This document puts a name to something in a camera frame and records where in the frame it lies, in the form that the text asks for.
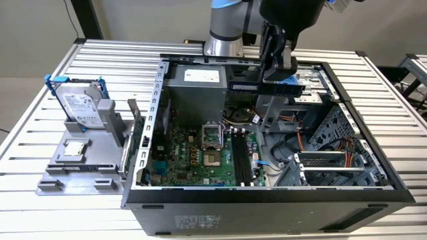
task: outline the aluminum extrusion table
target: aluminum extrusion table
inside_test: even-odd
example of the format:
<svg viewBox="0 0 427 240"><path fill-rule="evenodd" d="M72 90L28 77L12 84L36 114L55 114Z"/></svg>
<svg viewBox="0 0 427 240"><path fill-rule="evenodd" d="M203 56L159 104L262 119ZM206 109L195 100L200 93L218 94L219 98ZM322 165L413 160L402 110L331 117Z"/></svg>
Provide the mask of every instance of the aluminum extrusion table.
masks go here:
<svg viewBox="0 0 427 240"><path fill-rule="evenodd" d="M256 58L258 47L246 57ZM160 53L202 55L200 44L87 40L74 44L52 76L106 79L124 119L127 99L147 112ZM222 239L427 239L427 124L371 60L354 51L294 51L302 61L328 62L417 204L355 232L222 236ZM122 195L38 196L35 189L60 142L66 114L43 87L0 146L0 239L140 239L146 236ZM219 236L191 236L218 239Z"/></svg>

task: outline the orange wire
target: orange wire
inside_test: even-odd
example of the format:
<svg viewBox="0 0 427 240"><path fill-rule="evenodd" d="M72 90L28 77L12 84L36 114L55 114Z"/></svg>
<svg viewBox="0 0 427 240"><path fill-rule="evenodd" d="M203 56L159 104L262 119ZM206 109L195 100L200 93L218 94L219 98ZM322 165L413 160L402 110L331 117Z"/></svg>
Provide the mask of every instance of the orange wire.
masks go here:
<svg viewBox="0 0 427 240"><path fill-rule="evenodd" d="M354 157L355 157L355 154L353 153L353 154L351 154L350 161L349 161L349 168L353 167Z"/></svg>
<svg viewBox="0 0 427 240"><path fill-rule="evenodd" d="M347 152L345 153L345 156L346 156L345 168L347 168L347 161L349 161Z"/></svg>
<svg viewBox="0 0 427 240"><path fill-rule="evenodd" d="M302 121L299 121L298 127L296 127L296 138L298 138L299 150L304 151L303 142L302 142L302 135L300 135L300 126L302 126Z"/></svg>

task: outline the blue latch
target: blue latch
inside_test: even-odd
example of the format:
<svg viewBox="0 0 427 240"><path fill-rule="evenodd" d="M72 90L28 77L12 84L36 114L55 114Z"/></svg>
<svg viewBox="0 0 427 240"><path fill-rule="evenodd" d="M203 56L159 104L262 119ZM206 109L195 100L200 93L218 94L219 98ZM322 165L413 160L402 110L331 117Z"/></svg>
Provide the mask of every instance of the blue latch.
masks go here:
<svg viewBox="0 0 427 240"><path fill-rule="evenodd" d="M68 81L70 81L70 77L67 77L67 76L56 76L52 79L52 83L56 83L56 84L64 84Z"/></svg>
<svg viewBox="0 0 427 240"><path fill-rule="evenodd" d="M292 75L288 78L286 78L282 81L279 81L278 84L299 85L299 81L298 81L296 76Z"/></svg>
<svg viewBox="0 0 427 240"><path fill-rule="evenodd" d="M52 96L56 96L55 89L54 89L52 84L51 84L51 77L52 77L51 74L47 74L44 76L44 85L50 89Z"/></svg>
<svg viewBox="0 0 427 240"><path fill-rule="evenodd" d="M110 99L110 95L108 95L108 91L107 91L107 85L106 85L106 80L103 79L102 76L99 76L98 83L99 83L99 85L100 85L102 97L103 97L104 99Z"/></svg>

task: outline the label sticker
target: label sticker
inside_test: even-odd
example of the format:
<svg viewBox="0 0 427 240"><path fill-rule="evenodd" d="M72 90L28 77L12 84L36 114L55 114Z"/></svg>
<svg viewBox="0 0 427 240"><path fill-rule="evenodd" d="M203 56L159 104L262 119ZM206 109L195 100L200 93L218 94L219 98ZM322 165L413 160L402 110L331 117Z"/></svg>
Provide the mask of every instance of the label sticker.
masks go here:
<svg viewBox="0 0 427 240"><path fill-rule="evenodd" d="M92 98L86 94L75 93L64 93L63 96L78 123L87 128L103 128L104 124Z"/></svg>
<svg viewBox="0 0 427 240"><path fill-rule="evenodd" d="M222 215L175 215L178 229L216 229Z"/></svg>
<svg viewBox="0 0 427 240"><path fill-rule="evenodd" d="M254 118L252 118L252 122L254 122L255 124L258 124L259 121L260 121L260 116L259 116L258 114L255 114L255 116L254 116Z"/></svg>
<svg viewBox="0 0 427 240"><path fill-rule="evenodd" d="M184 73L184 81L219 83L220 82L220 71L219 70L187 69L186 73Z"/></svg>

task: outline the black cable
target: black cable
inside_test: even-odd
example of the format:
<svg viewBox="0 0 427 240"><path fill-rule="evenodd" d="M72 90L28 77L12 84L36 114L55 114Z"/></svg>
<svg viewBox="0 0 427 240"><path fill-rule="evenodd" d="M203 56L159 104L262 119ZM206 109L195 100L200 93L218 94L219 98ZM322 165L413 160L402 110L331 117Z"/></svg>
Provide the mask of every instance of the black cable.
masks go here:
<svg viewBox="0 0 427 240"><path fill-rule="evenodd" d="M78 35L78 39L80 38L79 36L79 32L78 32L78 29L76 29L76 26L75 26L75 23L74 23L74 20L72 20L72 16L70 16L70 11L68 11L68 5L67 5L67 2L66 0L64 1L64 4L66 4L66 9L67 9L67 14L68 14L68 19L70 19L70 22L71 22L71 25L72 25L72 28L75 30L75 34Z"/></svg>
<svg viewBox="0 0 427 240"><path fill-rule="evenodd" d="M282 159L282 158L278 158L276 155L275 155L275 149L280 147L280 145L284 145L287 147L287 149L292 152L292 153L299 153L300 150L296 149L294 146L291 146L291 144L288 143L288 140L291 138L296 137L296 132L291 132L288 134L284 135L284 138L283 140L280 140L279 138L279 141L272 145L272 147L270 148L270 156L274 160L276 160L278 162L282 162L282 163L290 163L290 160L288 159Z"/></svg>
<svg viewBox="0 0 427 240"><path fill-rule="evenodd" d="M6 133L8 133L8 134L11 133L11 131L4 130L3 128L0 128L0 131L2 131L2 132L6 132Z"/></svg>
<svg viewBox="0 0 427 240"><path fill-rule="evenodd" d="M338 141L343 140L342 138L336 138L335 140L330 141L328 143L326 143L319 149L318 151L323 151L327 149L328 146L331 146L334 143L336 143Z"/></svg>
<svg viewBox="0 0 427 240"><path fill-rule="evenodd" d="M263 164L263 166L267 166L267 167L270 167L274 171L276 171L276 172L280 172L282 170L280 169L275 169L272 166L270 166L268 164Z"/></svg>

